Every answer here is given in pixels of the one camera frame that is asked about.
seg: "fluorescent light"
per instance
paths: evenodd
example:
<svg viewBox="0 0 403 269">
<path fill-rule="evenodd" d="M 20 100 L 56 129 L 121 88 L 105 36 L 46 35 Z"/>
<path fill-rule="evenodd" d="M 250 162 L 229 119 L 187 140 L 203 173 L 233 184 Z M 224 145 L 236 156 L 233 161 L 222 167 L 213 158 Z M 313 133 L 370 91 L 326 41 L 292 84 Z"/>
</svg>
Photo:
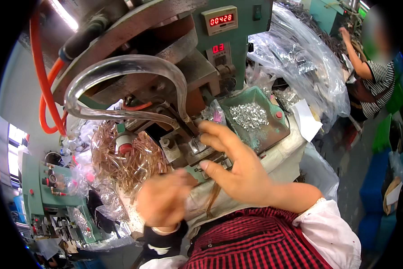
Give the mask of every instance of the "fluorescent light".
<svg viewBox="0 0 403 269">
<path fill-rule="evenodd" d="M 363 1 L 360 1 L 360 4 L 362 4 L 365 8 L 367 8 L 368 10 L 370 9 Z"/>
<path fill-rule="evenodd" d="M 64 9 L 61 3 L 59 3 L 58 0 L 49 0 L 49 3 L 56 13 L 58 13 L 58 15 L 64 19 L 65 23 L 67 23 L 69 27 L 76 32 L 79 28 L 79 25 L 77 24 L 76 20 L 73 19 L 73 17 L 71 17 L 70 14 Z"/>
</svg>

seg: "blue plastic crate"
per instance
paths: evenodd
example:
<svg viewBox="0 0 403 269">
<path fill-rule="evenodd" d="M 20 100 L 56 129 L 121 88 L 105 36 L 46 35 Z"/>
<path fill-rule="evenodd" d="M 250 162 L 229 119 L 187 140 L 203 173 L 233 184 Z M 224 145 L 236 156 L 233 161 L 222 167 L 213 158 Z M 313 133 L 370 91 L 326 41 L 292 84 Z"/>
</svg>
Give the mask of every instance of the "blue plastic crate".
<svg viewBox="0 0 403 269">
<path fill-rule="evenodd" d="M 384 212 L 382 208 L 382 184 L 388 168 L 388 153 L 390 148 L 372 156 L 365 179 L 360 188 L 360 199 L 366 213 Z"/>
<path fill-rule="evenodd" d="M 358 237 L 362 249 L 375 250 L 381 218 L 382 213 L 369 213 L 360 221 Z"/>
</svg>

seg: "red checkered shirt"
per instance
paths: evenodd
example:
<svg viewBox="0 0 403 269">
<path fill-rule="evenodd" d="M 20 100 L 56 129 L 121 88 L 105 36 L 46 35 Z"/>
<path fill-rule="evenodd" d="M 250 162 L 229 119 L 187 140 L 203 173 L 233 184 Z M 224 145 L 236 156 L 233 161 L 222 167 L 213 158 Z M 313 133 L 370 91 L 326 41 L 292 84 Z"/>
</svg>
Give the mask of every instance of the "red checkered shirt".
<svg viewBox="0 0 403 269">
<path fill-rule="evenodd" d="M 233 212 L 197 238 L 181 268 L 331 268 L 291 224 L 296 216 L 272 207 Z"/>
</svg>

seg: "clear plastic tube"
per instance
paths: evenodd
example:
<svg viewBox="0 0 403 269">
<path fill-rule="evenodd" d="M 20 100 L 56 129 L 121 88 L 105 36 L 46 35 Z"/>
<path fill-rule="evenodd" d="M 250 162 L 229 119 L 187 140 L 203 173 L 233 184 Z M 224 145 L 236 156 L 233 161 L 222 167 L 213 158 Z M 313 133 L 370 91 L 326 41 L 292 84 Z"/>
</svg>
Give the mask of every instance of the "clear plastic tube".
<svg viewBox="0 0 403 269">
<path fill-rule="evenodd" d="M 77 103 L 80 96 L 88 89 L 105 80 L 127 74 L 149 73 L 157 74 L 170 79 L 176 87 L 178 112 L 184 122 L 191 119 L 186 113 L 186 80 L 181 70 L 171 62 L 149 55 L 122 55 L 98 62 L 73 79 L 64 96 L 64 106 L 69 114 L 90 120 L 147 120 L 160 121 L 179 128 L 175 119 L 171 117 L 146 112 L 125 110 L 101 110 L 81 106 Z"/>
</svg>

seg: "red button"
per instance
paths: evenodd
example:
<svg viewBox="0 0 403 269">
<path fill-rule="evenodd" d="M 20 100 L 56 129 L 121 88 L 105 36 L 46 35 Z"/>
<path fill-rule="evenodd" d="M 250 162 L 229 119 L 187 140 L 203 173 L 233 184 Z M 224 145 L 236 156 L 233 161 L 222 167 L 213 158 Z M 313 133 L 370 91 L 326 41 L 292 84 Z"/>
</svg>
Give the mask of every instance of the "red button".
<svg viewBox="0 0 403 269">
<path fill-rule="evenodd" d="M 133 149 L 133 146 L 132 146 L 131 144 L 122 144 L 122 145 L 119 147 L 119 152 L 120 152 L 121 154 L 125 154 L 125 153 L 127 153 L 127 152 L 130 152 L 132 149 Z"/>
</svg>

